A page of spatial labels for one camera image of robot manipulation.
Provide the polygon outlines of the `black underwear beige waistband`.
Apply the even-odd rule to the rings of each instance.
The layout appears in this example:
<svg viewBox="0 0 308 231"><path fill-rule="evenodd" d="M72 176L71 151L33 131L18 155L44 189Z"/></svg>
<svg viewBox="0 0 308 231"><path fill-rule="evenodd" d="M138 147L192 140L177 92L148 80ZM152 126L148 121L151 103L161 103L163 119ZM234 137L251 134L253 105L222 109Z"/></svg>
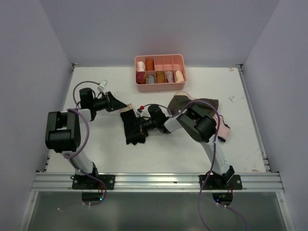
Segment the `black underwear beige waistband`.
<svg viewBox="0 0 308 231"><path fill-rule="evenodd" d="M146 137L140 130L139 120L136 117L132 104L120 110L120 116L124 125L126 145L145 143Z"/></svg>

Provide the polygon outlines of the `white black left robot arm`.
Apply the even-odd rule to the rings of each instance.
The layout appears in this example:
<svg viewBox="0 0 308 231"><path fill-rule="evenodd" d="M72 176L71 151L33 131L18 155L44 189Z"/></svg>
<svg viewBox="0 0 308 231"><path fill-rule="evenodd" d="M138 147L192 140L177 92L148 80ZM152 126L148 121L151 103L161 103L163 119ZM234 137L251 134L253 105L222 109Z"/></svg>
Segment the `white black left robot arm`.
<svg viewBox="0 0 308 231"><path fill-rule="evenodd" d="M116 99L111 92L95 98L91 88L79 91L79 109L49 112L45 133L45 144L50 150L60 153L75 169L76 176L84 176L83 183L89 189L99 186L100 177L94 162L86 156L84 148L90 137L89 122L98 111L113 112L127 105Z"/></svg>

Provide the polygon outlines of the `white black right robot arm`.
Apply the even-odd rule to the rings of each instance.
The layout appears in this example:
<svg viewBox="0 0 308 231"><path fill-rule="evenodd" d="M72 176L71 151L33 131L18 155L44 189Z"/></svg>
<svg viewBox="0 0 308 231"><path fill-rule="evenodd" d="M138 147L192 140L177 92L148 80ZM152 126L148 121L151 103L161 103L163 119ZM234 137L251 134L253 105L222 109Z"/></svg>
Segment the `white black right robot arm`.
<svg viewBox="0 0 308 231"><path fill-rule="evenodd" d="M149 106L148 112L150 114L148 119L141 116L137 118L141 134L147 136L148 131L153 129L163 134L170 134L180 128L184 129L194 141L202 145L213 165L210 182L220 189L225 189L231 184L234 169L218 144L220 123L211 118L204 108L192 104L178 115L167 117L160 107L154 104Z"/></svg>

